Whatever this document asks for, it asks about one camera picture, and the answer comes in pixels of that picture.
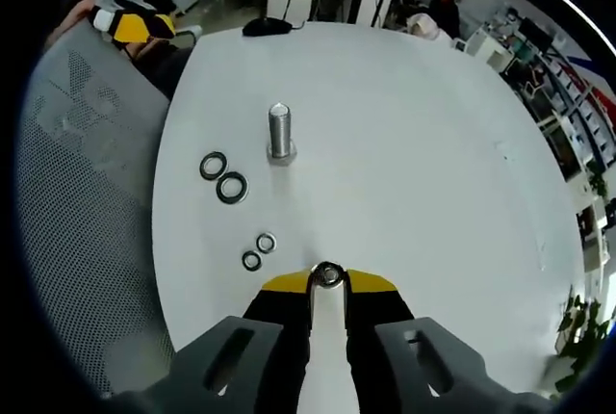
metal washer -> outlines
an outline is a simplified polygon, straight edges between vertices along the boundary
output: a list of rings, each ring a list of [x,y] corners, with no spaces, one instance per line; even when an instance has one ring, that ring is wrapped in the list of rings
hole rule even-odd
[[[220,170],[216,173],[208,173],[205,169],[205,166],[207,166],[208,162],[214,159],[218,159],[220,161]],[[214,181],[220,178],[220,176],[223,175],[228,168],[229,164],[227,162],[227,157],[219,151],[214,151],[203,158],[203,160],[201,161],[201,165],[199,166],[199,173],[201,173],[201,176],[204,180]]]
[[[249,258],[256,258],[257,264],[254,266],[250,266],[248,264]],[[242,265],[244,265],[244,268],[246,268],[248,271],[256,272],[257,270],[260,270],[263,266],[263,260],[261,260],[261,255],[259,255],[258,252],[255,252],[254,250],[249,250],[248,252],[244,252],[244,255],[242,255]]]
[[[264,240],[269,240],[269,242],[271,243],[271,247],[269,248],[263,247],[262,242]],[[257,249],[261,253],[264,253],[266,255],[274,252],[276,250],[276,238],[274,237],[274,235],[271,233],[260,234],[259,237],[257,238]]]
[[[242,185],[240,192],[232,196],[225,195],[222,192],[222,186],[227,180],[239,181],[240,184]],[[219,181],[216,184],[216,195],[218,196],[218,199],[220,200],[220,202],[223,202],[225,204],[233,205],[233,204],[237,204],[238,202],[242,202],[247,194],[248,194],[248,180],[246,180],[245,176],[243,176],[241,173],[238,173],[236,171],[228,171],[227,173],[222,175],[222,177],[219,179]]]

white tabletop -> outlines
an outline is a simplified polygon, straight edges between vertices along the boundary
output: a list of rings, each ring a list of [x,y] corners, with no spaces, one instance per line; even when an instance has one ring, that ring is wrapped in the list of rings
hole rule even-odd
[[[293,112],[288,168],[272,168],[266,153],[278,101]],[[220,203],[199,175],[215,150],[249,181],[238,205]],[[515,391],[533,388],[560,303],[583,282],[565,181],[498,74],[440,44],[345,24],[199,40],[167,117],[152,230],[176,349],[241,316],[273,276],[329,260],[392,280],[416,316],[477,349]],[[247,272],[241,255],[264,231],[278,249]],[[342,298],[323,292],[299,412],[353,398]],[[334,350],[330,370],[321,351]],[[340,412],[356,411],[349,405]]]

